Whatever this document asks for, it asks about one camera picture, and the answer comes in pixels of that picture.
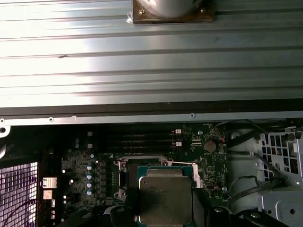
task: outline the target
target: corrugated metal sheet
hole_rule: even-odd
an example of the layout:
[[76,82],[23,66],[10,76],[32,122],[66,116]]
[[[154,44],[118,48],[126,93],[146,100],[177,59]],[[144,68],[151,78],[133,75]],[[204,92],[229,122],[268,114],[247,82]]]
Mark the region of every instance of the corrugated metal sheet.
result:
[[217,0],[213,23],[130,0],[0,4],[0,107],[303,98],[303,1]]

